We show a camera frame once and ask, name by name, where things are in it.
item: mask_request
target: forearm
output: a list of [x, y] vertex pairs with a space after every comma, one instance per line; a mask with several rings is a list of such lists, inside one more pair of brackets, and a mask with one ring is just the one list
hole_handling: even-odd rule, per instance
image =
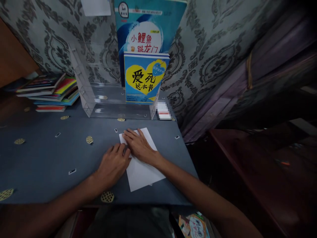
[[48, 237], [69, 216], [92, 199], [86, 192], [88, 188], [89, 179], [46, 204], [42, 211], [17, 231], [15, 237]]
[[245, 234], [262, 237], [239, 209], [186, 171], [164, 158], [158, 158], [153, 166], [217, 225], [223, 237], [240, 237]]

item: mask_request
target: hand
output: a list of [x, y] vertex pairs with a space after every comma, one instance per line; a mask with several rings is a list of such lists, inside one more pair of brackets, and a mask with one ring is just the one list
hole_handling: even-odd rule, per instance
[[138, 129], [140, 135], [134, 132], [131, 129], [124, 131], [122, 135], [125, 141], [128, 143], [129, 148], [139, 160], [149, 165], [154, 166], [155, 163], [161, 158], [161, 155], [158, 151], [153, 150], [146, 138], [144, 137], [143, 132]]
[[110, 189], [117, 183], [128, 167], [131, 151], [127, 149], [123, 154], [125, 144], [116, 144], [103, 155], [98, 170], [89, 178], [93, 198]]

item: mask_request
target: wall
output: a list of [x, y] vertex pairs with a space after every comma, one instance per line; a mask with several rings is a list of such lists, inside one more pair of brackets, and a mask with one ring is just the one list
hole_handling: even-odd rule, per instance
[[[191, 0], [170, 49], [162, 84], [182, 122], [247, 55], [283, 0]], [[73, 74], [67, 42], [77, 42], [89, 80], [120, 80], [115, 16], [86, 17], [80, 0], [1, 0], [0, 16], [42, 71]]]

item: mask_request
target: heart-shaped label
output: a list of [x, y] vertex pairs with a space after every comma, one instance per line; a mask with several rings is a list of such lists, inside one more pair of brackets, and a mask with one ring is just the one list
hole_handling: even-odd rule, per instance
[[162, 74], [164, 74], [164, 72], [165, 72], [165, 68], [161, 67], [161, 64], [156, 63], [153, 66], [153, 76], [162, 75]]
[[[154, 70], [155, 65], [158, 65], [159, 70], [163, 70], [163, 73], [160, 72], [157, 75], [157, 70]], [[147, 95], [161, 82], [165, 70], [166, 63], [161, 59], [153, 61], [146, 70], [140, 65], [132, 65], [125, 72], [125, 80], [132, 88]]]

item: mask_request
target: stack of books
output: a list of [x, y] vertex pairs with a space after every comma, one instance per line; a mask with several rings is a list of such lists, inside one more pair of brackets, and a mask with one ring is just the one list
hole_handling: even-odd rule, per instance
[[63, 112], [79, 97], [76, 79], [65, 73], [38, 76], [16, 92], [18, 97], [35, 100], [38, 112]]

